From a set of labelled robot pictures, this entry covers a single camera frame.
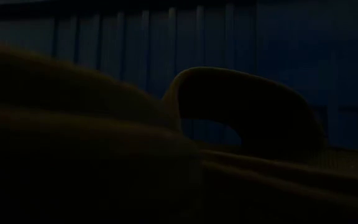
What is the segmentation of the blue plastic bin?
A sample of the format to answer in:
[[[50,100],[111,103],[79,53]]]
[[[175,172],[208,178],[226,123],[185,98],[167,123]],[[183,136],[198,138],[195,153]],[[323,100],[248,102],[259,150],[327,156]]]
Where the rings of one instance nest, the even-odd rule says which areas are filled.
[[[259,75],[301,93],[330,144],[358,149],[358,0],[0,0],[0,44],[156,97],[190,67]]]

